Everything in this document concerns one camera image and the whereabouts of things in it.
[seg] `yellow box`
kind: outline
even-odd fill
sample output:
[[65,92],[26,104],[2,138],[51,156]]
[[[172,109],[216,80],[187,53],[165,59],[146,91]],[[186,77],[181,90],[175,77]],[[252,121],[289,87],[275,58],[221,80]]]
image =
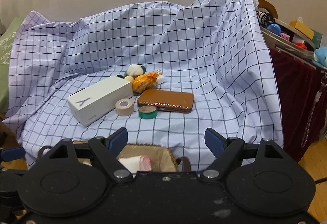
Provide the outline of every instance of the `yellow box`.
[[309,27],[307,27],[305,24],[303,24],[299,20],[292,21],[292,22],[290,22],[289,25],[291,27],[294,27],[295,29],[297,29],[298,31],[300,31],[301,33],[303,33],[304,35],[306,35],[311,40],[313,39],[313,36],[315,34],[313,32],[313,30],[311,30]]

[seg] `green cushion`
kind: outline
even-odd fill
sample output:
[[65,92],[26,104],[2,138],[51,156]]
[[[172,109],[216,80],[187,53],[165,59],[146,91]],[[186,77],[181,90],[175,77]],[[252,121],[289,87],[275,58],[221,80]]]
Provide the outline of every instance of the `green cushion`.
[[6,32],[0,37],[0,113],[8,110],[8,70],[12,42],[24,19],[16,17]]

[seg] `blue gripper pad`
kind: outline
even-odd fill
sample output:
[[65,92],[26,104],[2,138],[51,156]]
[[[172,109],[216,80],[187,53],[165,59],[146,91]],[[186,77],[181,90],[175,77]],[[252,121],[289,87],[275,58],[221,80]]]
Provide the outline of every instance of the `blue gripper pad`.
[[110,135],[107,140],[109,140],[108,150],[115,156],[118,157],[119,153],[127,145],[128,132],[126,128],[120,128],[112,135]]
[[215,158],[227,148],[227,139],[212,128],[207,128],[204,133],[204,142]]
[[25,149],[20,147],[3,149],[0,152],[0,160],[9,162],[12,160],[22,159],[25,157]]

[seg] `wooden floor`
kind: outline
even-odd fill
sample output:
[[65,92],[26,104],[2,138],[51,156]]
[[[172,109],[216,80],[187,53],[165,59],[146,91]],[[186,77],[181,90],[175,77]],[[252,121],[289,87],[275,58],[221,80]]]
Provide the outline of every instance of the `wooden floor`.
[[[4,148],[15,147],[17,143],[13,137],[6,139]],[[314,180],[327,177],[327,141],[312,144],[299,164],[312,176]],[[27,169],[24,159],[1,164],[8,169]],[[310,205],[309,213],[318,221],[327,220],[327,182],[316,185],[316,195]]]

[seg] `brown tape roll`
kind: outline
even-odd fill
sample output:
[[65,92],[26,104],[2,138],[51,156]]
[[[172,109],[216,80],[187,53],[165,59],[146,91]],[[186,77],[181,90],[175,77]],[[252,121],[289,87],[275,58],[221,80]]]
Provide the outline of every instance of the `brown tape roll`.
[[130,99],[118,100],[115,104],[119,116],[128,116],[134,112],[133,101]]

